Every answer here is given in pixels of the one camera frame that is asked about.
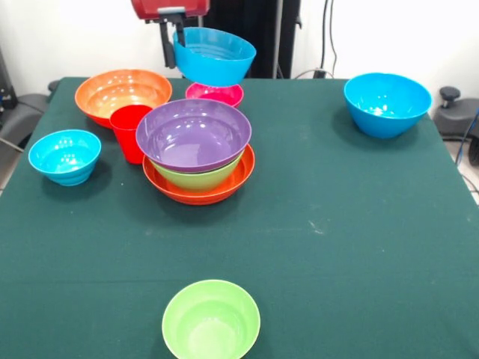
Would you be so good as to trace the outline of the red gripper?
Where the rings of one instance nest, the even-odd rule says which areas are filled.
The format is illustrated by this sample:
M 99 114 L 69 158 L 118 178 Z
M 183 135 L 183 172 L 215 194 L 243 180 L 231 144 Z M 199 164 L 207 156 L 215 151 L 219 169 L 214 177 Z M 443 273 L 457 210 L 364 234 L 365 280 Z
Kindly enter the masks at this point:
M 210 9 L 210 0 L 131 0 L 133 9 L 140 20 L 146 23 L 157 21 L 161 16 L 180 14 L 186 18 L 204 16 Z M 168 23 L 159 24 L 165 66 L 176 67 L 174 47 L 168 37 Z M 185 45 L 183 20 L 175 24 L 177 42 Z

